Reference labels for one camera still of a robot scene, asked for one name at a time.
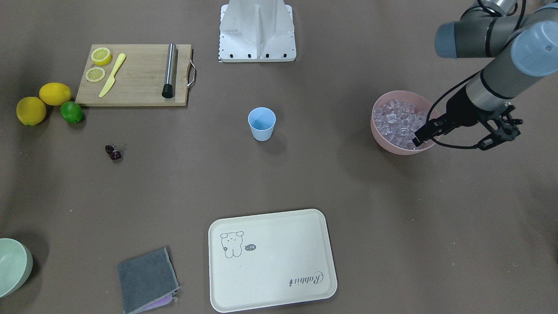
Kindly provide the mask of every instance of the plastic cup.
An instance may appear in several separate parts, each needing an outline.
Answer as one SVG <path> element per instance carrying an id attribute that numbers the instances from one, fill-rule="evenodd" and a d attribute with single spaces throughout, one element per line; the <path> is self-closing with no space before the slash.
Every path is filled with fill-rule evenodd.
<path id="1" fill-rule="evenodd" d="M 252 130 L 252 135 L 258 141 L 270 139 L 275 127 L 275 113 L 268 108 L 258 107 L 248 114 L 248 124 Z"/>

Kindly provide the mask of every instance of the green bowl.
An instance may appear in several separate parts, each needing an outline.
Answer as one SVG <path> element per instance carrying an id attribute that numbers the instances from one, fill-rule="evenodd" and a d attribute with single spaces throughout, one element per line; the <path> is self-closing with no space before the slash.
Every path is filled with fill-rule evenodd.
<path id="1" fill-rule="evenodd" d="M 29 249 L 14 239 L 0 239 L 0 298 L 21 287 L 32 268 Z"/>

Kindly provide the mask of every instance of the pink bowl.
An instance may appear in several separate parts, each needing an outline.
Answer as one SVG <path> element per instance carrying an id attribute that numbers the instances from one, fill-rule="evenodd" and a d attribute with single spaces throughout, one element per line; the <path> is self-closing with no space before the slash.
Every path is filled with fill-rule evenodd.
<path id="1" fill-rule="evenodd" d="M 376 142 L 378 142 L 378 144 L 385 150 L 397 155 L 412 155 L 412 154 L 420 153 L 421 151 L 425 151 L 430 147 L 434 146 L 434 142 L 428 141 L 422 144 L 417 150 L 404 149 L 394 144 L 391 144 L 380 134 L 380 132 L 376 128 L 376 125 L 374 124 L 374 108 L 381 107 L 383 104 L 389 102 L 392 99 L 399 99 L 400 101 L 415 104 L 416 105 L 415 112 L 421 112 L 421 111 L 428 112 L 428 110 L 430 110 L 430 107 L 432 106 L 432 103 L 430 103 L 426 98 L 424 98 L 421 95 L 415 94 L 413 92 L 392 91 L 392 92 L 385 93 L 384 95 L 381 95 L 380 98 L 376 100 L 376 103 L 372 107 L 372 116 L 370 117 L 370 128 L 372 129 L 372 135 L 374 136 Z M 434 109 L 432 111 L 432 114 L 430 115 L 430 118 L 438 118 L 439 116 L 440 115 L 438 114 L 436 109 Z"/>

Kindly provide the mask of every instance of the gray cloth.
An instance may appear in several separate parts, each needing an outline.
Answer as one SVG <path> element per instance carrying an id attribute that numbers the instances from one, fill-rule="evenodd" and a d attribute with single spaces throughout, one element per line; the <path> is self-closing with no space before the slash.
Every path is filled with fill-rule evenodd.
<path id="1" fill-rule="evenodd" d="M 137 314 L 179 288 L 166 248 L 118 264 L 125 314 Z"/>

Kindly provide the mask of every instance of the purple cloth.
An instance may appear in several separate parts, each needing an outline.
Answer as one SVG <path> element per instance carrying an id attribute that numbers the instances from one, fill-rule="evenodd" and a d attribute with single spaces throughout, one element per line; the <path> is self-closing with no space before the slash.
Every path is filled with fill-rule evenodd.
<path id="1" fill-rule="evenodd" d="M 145 311 L 151 310 L 152 308 L 167 305 L 167 304 L 171 303 L 171 301 L 172 301 L 172 294 L 168 294 L 166 297 L 164 297 L 164 298 L 160 299 L 159 301 L 151 304 L 150 306 L 147 306 L 141 312 L 145 312 Z"/>

